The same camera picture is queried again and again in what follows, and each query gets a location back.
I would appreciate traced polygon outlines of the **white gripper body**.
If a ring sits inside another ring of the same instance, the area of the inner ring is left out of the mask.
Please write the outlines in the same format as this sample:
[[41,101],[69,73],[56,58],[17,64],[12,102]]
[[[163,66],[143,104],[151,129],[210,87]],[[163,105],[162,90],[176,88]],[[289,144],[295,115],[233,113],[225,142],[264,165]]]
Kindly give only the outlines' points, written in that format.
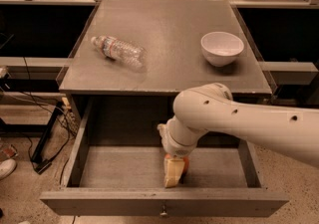
[[190,128],[175,116],[167,123],[158,125],[161,144],[172,157],[186,157],[197,147],[198,141],[207,134],[205,129]]

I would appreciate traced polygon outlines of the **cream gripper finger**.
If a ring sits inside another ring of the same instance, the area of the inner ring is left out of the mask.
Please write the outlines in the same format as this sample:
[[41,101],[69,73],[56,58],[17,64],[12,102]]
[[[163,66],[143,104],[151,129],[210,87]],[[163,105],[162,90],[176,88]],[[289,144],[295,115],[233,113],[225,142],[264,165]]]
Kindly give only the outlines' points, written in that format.
[[165,159],[163,161],[164,167],[164,187],[172,188],[176,187],[183,176],[182,171],[184,168],[184,162],[182,158],[172,157],[171,159]]

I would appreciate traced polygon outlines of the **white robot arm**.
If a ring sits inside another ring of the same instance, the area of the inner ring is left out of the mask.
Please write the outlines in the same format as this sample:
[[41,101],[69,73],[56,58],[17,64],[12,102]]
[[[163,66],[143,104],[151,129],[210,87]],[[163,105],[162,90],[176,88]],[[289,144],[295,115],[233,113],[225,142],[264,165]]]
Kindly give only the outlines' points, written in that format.
[[180,92],[173,117],[158,125],[164,160],[164,186],[177,186],[184,160],[207,133],[220,132],[319,167],[319,111],[238,103],[219,83]]

